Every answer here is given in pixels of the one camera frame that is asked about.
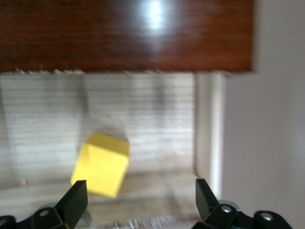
black robotic claw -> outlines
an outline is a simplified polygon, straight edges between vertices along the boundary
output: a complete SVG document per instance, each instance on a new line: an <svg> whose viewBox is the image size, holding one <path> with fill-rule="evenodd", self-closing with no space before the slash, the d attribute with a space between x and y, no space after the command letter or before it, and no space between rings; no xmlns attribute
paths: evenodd
<svg viewBox="0 0 305 229"><path fill-rule="evenodd" d="M88 205L85 180L77 181L55 207L42 208L27 219L0 216L0 229L73 229Z"/></svg>
<svg viewBox="0 0 305 229"><path fill-rule="evenodd" d="M196 179L196 205L202 222L192 229L292 229L277 213L257 211L251 218L229 204L219 204L205 179Z"/></svg>

glossy wood panel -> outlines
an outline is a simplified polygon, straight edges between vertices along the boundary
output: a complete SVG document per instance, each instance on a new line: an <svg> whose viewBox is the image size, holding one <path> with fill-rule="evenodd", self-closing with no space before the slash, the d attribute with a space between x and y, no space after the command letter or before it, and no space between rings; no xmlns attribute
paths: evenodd
<svg viewBox="0 0 305 229"><path fill-rule="evenodd" d="M254 0L0 0L0 72L248 71Z"/></svg>

wooden tabletop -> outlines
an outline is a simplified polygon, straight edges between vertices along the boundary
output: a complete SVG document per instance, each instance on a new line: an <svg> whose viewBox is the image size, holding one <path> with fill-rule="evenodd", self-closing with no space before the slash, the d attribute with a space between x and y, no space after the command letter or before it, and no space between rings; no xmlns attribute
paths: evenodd
<svg viewBox="0 0 305 229"><path fill-rule="evenodd" d="M249 71L254 0L0 0L0 72Z"/></svg>

metal bolt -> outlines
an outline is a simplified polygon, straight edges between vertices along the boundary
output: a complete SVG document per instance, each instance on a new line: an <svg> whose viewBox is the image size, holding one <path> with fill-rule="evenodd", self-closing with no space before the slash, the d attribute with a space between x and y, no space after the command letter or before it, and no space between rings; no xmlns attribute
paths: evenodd
<svg viewBox="0 0 305 229"><path fill-rule="evenodd" d="M8 220L7 218L0 219L0 226L5 224L7 220Z"/></svg>
<svg viewBox="0 0 305 229"><path fill-rule="evenodd" d="M272 215L270 215L270 214L267 213L267 212L263 212L263 213L261 214L261 216L262 216L265 220L267 220L267 221L273 220Z"/></svg>
<svg viewBox="0 0 305 229"><path fill-rule="evenodd" d="M49 213L48 210L44 210L39 214L39 216L43 217L43 216L46 216L48 213Z"/></svg>
<svg viewBox="0 0 305 229"><path fill-rule="evenodd" d="M232 209L231 209L229 206L227 206L227 205L223 205L223 206L221 207L221 209L222 209L225 213L230 213L230 212L232 211Z"/></svg>

yellow object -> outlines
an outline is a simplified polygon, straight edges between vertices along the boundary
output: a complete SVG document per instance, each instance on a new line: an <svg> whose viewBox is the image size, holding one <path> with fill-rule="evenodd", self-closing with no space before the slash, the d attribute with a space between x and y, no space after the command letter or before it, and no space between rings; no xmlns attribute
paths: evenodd
<svg viewBox="0 0 305 229"><path fill-rule="evenodd" d="M71 184L87 180L87 190L116 198L129 164L129 143L93 133L83 143Z"/></svg>

